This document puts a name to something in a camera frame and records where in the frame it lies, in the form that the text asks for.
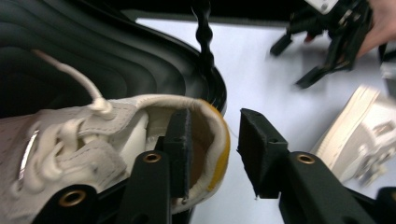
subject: shoe sole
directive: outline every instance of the shoe sole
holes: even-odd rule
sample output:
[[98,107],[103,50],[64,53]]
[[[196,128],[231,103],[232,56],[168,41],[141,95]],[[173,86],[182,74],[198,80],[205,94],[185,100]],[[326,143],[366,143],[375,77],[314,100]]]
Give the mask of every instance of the shoe sole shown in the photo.
[[347,140],[367,116],[378,95],[379,91],[372,88],[358,87],[323,138],[316,154],[330,169],[334,167]]

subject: shoe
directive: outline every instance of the shoe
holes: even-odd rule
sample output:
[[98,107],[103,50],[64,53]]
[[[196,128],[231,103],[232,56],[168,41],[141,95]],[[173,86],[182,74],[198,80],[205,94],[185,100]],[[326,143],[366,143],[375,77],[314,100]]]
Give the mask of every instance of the shoe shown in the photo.
[[147,94],[105,100],[74,68],[35,52],[78,80],[93,103],[0,119],[0,223],[31,223],[58,190],[85,184],[101,192],[127,178],[140,153],[153,150],[174,111],[191,112],[193,163],[188,198],[172,213],[192,208],[220,187],[230,149],[227,125],[204,100]]
[[311,151],[345,182],[371,184],[396,153],[396,102],[371,87],[359,86],[344,110]]

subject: white shoe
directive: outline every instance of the white shoe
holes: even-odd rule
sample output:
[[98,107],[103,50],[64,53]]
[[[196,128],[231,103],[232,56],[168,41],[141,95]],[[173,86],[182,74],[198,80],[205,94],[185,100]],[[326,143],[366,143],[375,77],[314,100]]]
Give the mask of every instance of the white shoe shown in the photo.
[[0,223],[31,223],[58,190],[74,184],[101,192],[127,178],[134,158],[154,149],[174,111],[191,112],[193,165],[188,199],[174,199],[172,213],[213,195],[227,168],[230,137],[222,115],[204,100],[176,95],[140,95],[107,101],[78,71],[92,105],[0,119]]
[[360,86],[313,151],[344,182],[353,177],[365,185],[386,169],[396,154],[396,102]]

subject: white table surface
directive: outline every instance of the white table surface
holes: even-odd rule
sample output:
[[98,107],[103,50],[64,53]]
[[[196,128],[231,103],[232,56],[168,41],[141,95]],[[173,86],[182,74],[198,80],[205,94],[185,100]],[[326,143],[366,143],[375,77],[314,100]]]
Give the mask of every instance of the white table surface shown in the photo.
[[[197,23],[139,19],[138,23],[174,36],[200,50],[195,39]],[[358,59],[355,69],[327,75],[308,89],[293,84],[311,68],[323,64],[329,39],[303,43],[304,35],[277,58],[269,54],[284,34],[283,27],[210,24],[211,49],[215,65],[227,87],[224,115],[232,132],[228,170],[219,191],[195,207],[191,224],[283,223],[278,200],[256,199],[240,155],[237,153],[240,109],[264,114],[289,142],[290,151],[309,151],[330,127],[360,84],[371,85],[388,94],[373,50]],[[389,171],[369,187],[357,181],[346,186],[374,198],[379,188],[396,186],[396,160],[387,163]]]

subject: human hand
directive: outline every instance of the human hand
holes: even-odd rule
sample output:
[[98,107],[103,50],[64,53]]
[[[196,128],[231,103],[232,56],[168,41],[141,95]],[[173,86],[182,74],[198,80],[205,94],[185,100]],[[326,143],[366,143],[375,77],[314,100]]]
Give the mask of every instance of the human hand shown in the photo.
[[357,57],[380,45],[396,40],[396,0],[370,0],[373,27],[361,44]]

